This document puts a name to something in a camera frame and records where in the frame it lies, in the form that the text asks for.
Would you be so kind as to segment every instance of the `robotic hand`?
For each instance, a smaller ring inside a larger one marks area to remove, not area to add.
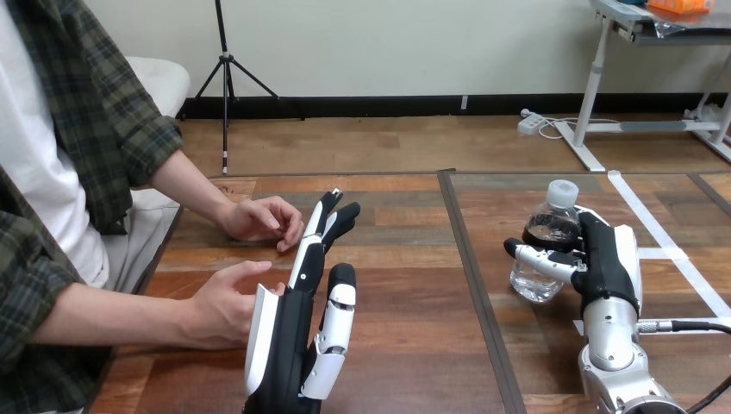
[[[634,231],[626,225],[612,228],[592,210],[577,206],[577,212],[581,238],[572,254],[513,238],[505,241],[505,249],[581,295],[586,345],[578,367],[584,392],[598,413],[686,414],[650,375],[640,346],[640,331],[653,327],[638,325],[642,283]]]
[[[320,199],[297,250],[283,296],[259,285],[247,347],[244,414],[318,414],[345,362],[355,306],[355,271],[341,263],[328,280],[319,332],[308,346],[309,326],[325,254],[350,231],[360,206],[330,215],[342,199],[335,189]]]

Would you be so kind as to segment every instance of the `white desk frame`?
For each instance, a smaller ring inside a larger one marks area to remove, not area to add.
[[[581,104],[581,112],[578,115],[578,122],[576,130],[573,130],[566,122],[556,122],[555,128],[561,133],[564,141],[569,145],[573,152],[579,157],[581,162],[590,171],[603,172],[606,171],[604,166],[597,160],[594,154],[586,147],[585,138],[586,134],[591,132],[677,132],[677,131],[689,131],[692,132],[699,140],[703,141],[711,149],[716,151],[721,157],[727,162],[731,163],[731,148],[729,148],[725,141],[731,142],[731,138],[726,135],[728,126],[731,125],[731,91],[729,91],[726,103],[723,105],[722,121],[718,122],[697,122],[696,120],[682,120],[675,122],[620,122],[620,123],[589,123],[591,118],[591,112],[594,108],[594,101],[597,98],[597,91],[599,90],[599,84],[602,80],[602,73],[604,70],[604,59],[606,58],[607,40],[609,38],[609,32],[613,31],[615,26],[615,20],[611,16],[600,14],[603,21],[602,37],[599,40],[599,48],[597,49],[597,56],[594,59],[594,64],[591,66],[591,73],[589,75],[589,84],[586,86],[586,93],[584,94],[584,101]],[[728,72],[729,62],[731,62],[731,53],[726,59],[726,64],[722,69],[722,73],[719,73],[718,78],[725,72]],[[705,101],[708,98],[707,93],[699,108],[705,105]]]

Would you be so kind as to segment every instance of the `human hand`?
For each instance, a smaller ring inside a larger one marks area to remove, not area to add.
[[[193,348],[229,349],[246,345],[251,329],[254,295],[235,289],[241,280],[262,274],[272,267],[268,261],[245,261],[213,274],[192,298],[181,301],[183,335]],[[284,284],[270,289],[284,294]]]
[[[281,197],[232,204],[222,217],[223,229],[244,242],[277,240],[277,250],[296,246],[304,233],[302,213]]]

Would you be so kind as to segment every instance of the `wooden tabletop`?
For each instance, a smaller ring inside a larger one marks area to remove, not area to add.
[[[731,216],[687,175],[623,175],[638,199],[689,257],[710,285],[731,304]],[[704,176],[731,198],[728,175]],[[509,283],[513,260],[500,241],[520,238],[531,210],[542,203],[554,179],[579,187],[578,204],[597,211],[609,224],[634,228],[640,248],[657,248],[640,219],[606,175],[453,175],[452,184],[490,297],[509,363],[526,410],[540,414],[593,412],[578,375],[583,338],[579,295],[570,287],[547,304],[531,304]],[[672,260],[640,260],[642,318],[714,317]],[[688,408],[731,373],[731,338],[724,334],[643,336],[650,373]],[[702,411],[731,412],[728,393]]]
[[[355,267],[358,304],[346,364],[322,413],[585,414],[591,407],[577,367],[583,344],[574,323],[578,294],[567,286],[540,306],[519,298],[509,285],[512,260],[503,250],[503,240],[520,236],[530,210],[557,178],[577,183],[579,202],[610,224],[632,226],[642,248],[659,247],[605,175],[440,173],[213,182],[234,200],[280,195],[305,216],[334,187],[346,193],[341,205],[362,206],[356,228],[338,240],[326,263],[328,269],[339,262]],[[731,178],[624,179],[731,303],[724,261],[731,253],[731,217],[719,204],[731,198]],[[213,272],[242,260],[274,264],[268,274],[238,286],[254,292],[259,282],[286,281],[294,252],[279,255],[274,248],[232,241],[185,211],[142,294],[189,298]],[[714,316],[673,261],[643,260],[641,270],[643,318]],[[316,296],[313,330],[322,315],[325,279]],[[484,300],[480,290],[486,292]],[[497,337],[490,336],[490,315]],[[722,335],[645,336],[641,344],[651,373],[685,407],[731,373],[731,339]],[[245,355],[245,349],[119,348],[87,412],[241,412]],[[729,411],[731,398],[724,396],[704,413]]]
[[[503,412],[490,358],[435,175],[218,179],[236,200],[277,194],[309,217],[325,191],[341,188],[339,206],[358,201],[356,228],[329,251],[326,267],[357,270],[351,347],[322,413]],[[271,260],[266,276],[289,278],[294,253],[230,241],[186,211],[145,295],[190,297],[216,270],[242,260]],[[327,278],[316,296],[320,322]],[[245,401],[246,351],[121,348],[93,413],[237,413]]]

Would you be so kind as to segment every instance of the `tripod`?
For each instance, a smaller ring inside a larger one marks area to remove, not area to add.
[[[216,18],[218,19],[218,34],[221,37],[222,54],[218,57],[218,63],[216,63],[216,67],[213,68],[213,72],[210,73],[208,79],[206,79],[203,84],[203,87],[201,87],[201,90],[198,91],[196,100],[201,97],[203,91],[205,91],[210,84],[210,80],[213,79],[218,72],[218,69],[223,67],[223,174],[226,175],[228,174],[228,101],[230,100],[233,104],[239,100],[239,98],[237,98],[234,94],[234,81],[231,78],[231,64],[234,64],[234,66],[241,69],[242,72],[251,78],[251,80],[256,82],[257,85],[261,86],[261,88],[269,93],[269,95],[276,98],[277,101],[279,101],[279,95],[274,93],[274,91],[269,89],[260,80],[253,76],[244,66],[234,59],[232,54],[228,53],[228,47],[226,45],[226,30],[223,27],[223,13],[221,12],[221,0],[216,0]],[[300,120],[304,121],[304,117],[298,110],[294,110],[294,112]]]

